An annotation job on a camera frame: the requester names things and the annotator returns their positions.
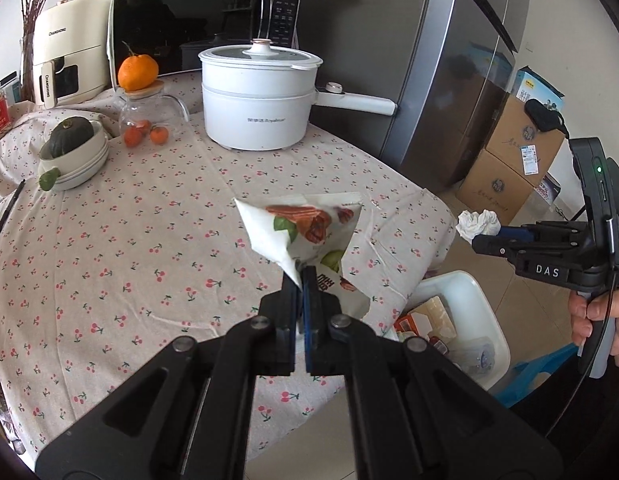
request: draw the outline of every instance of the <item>human hand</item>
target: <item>human hand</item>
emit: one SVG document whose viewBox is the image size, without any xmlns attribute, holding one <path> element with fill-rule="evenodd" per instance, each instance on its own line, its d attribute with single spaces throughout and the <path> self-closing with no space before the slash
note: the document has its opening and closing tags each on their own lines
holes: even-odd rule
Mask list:
<svg viewBox="0 0 619 480">
<path fill-rule="evenodd" d="M 592 321 L 605 319 L 608 299 L 609 294 L 603 294 L 587 305 L 585 298 L 573 290 L 570 291 L 567 307 L 572 316 L 572 341 L 576 345 L 582 345 L 585 339 L 592 335 Z M 615 356 L 616 364 L 619 366 L 619 289 L 614 292 L 609 316 L 616 319 L 616 335 L 610 354 Z"/>
</svg>

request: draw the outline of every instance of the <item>crumpled tissue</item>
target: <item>crumpled tissue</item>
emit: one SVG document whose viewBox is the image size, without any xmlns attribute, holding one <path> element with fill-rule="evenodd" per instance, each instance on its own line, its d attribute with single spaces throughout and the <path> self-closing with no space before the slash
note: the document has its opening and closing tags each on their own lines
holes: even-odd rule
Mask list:
<svg viewBox="0 0 619 480">
<path fill-rule="evenodd" d="M 463 211 L 459 215 L 459 223 L 456 231 L 471 243 L 476 235 L 497 235 L 501 230 L 501 223 L 498 221 L 496 213 L 485 209 L 482 213 L 470 213 Z"/>
</svg>

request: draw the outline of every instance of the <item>microwave control panel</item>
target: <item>microwave control panel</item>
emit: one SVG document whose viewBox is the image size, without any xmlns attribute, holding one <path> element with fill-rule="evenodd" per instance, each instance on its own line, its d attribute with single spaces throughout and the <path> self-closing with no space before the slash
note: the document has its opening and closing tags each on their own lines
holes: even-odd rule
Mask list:
<svg viewBox="0 0 619 480">
<path fill-rule="evenodd" d="M 269 39 L 278 46 L 292 47 L 296 17 L 299 13 L 301 0 L 272 0 L 270 15 Z"/>
</svg>

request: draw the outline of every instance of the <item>pen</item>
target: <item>pen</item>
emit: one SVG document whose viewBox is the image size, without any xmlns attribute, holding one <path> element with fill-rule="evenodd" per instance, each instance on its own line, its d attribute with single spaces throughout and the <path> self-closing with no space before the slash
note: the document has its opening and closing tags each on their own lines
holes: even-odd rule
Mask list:
<svg viewBox="0 0 619 480">
<path fill-rule="evenodd" d="M 5 222 L 8 221 L 8 216 L 10 216 L 10 211 L 12 211 L 12 208 L 14 207 L 14 204 L 16 203 L 18 196 L 21 194 L 21 191 L 23 191 L 23 188 L 25 187 L 25 185 L 26 185 L 26 181 L 23 179 L 21 183 L 18 185 L 18 187 L 16 188 L 14 195 L 12 195 L 12 198 L 10 199 L 10 203 L 5 208 L 3 215 L 0 217 L 0 232 L 3 231 L 3 226 L 5 225 Z"/>
</svg>

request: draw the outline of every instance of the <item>orange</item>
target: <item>orange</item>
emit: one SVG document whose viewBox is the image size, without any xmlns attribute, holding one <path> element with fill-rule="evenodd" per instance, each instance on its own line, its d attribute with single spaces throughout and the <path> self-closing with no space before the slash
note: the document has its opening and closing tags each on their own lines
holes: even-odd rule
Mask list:
<svg viewBox="0 0 619 480">
<path fill-rule="evenodd" d="M 136 126 L 130 126 L 125 130 L 123 140 L 125 141 L 125 146 L 128 148 L 138 146 L 141 143 L 141 140 L 143 140 L 143 130 L 137 128 Z"/>
<path fill-rule="evenodd" d="M 134 126 L 141 130 L 143 132 L 143 135 L 148 134 L 152 129 L 152 123 L 150 123 L 147 119 L 138 121 Z"/>
<path fill-rule="evenodd" d="M 168 142 L 169 136 L 170 132 L 168 132 L 168 129 L 163 126 L 152 128 L 152 131 L 150 132 L 150 139 L 154 144 L 165 144 Z"/>
<path fill-rule="evenodd" d="M 158 63 L 148 54 L 137 56 L 125 43 L 130 56 L 126 58 L 118 69 L 118 83 L 126 92 L 133 92 L 147 88 L 158 77 Z"/>
</svg>

